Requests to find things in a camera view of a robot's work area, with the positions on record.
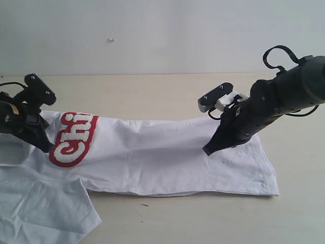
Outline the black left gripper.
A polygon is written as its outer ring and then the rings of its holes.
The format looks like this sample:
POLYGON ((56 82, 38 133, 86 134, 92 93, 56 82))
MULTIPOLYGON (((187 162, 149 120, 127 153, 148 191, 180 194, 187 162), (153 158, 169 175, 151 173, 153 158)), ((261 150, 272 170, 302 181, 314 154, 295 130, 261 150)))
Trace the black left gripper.
POLYGON ((5 133, 48 153, 53 144, 45 132, 48 123, 41 117, 40 112, 38 107, 5 96, 5 133))

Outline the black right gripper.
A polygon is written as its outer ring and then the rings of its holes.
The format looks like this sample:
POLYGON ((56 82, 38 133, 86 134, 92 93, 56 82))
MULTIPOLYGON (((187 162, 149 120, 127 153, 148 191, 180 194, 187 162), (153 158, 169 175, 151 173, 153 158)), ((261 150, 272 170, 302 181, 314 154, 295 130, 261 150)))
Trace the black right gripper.
POLYGON ((269 126, 279 115, 274 115, 265 107, 265 102, 253 102, 247 99, 221 115, 220 124, 210 141, 203 147, 206 155, 247 143, 253 135, 269 126))

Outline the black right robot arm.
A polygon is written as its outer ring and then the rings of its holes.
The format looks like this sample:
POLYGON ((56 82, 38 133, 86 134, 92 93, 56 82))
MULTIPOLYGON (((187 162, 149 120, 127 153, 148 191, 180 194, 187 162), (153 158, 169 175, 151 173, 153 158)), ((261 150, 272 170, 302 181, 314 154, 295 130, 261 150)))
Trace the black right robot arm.
POLYGON ((225 82, 198 99, 199 110, 221 111, 220 122, 203 147, 207 155, 248 142, 283 115, 324 103, 324 56, 306 56, 271 80, 257 80, 248 97, 225 82))

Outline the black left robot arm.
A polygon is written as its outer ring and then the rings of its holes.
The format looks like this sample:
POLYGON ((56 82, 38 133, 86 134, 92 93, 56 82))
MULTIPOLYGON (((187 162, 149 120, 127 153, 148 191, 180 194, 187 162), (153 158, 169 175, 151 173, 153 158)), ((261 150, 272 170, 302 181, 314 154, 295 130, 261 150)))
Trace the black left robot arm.
POLYGON ((1 133, 35 146, 49 153, 54 144, 46 134, 48 122, 41 116, 41 109, 29 103, 18 102, 8 93, 1 92, 1 133))

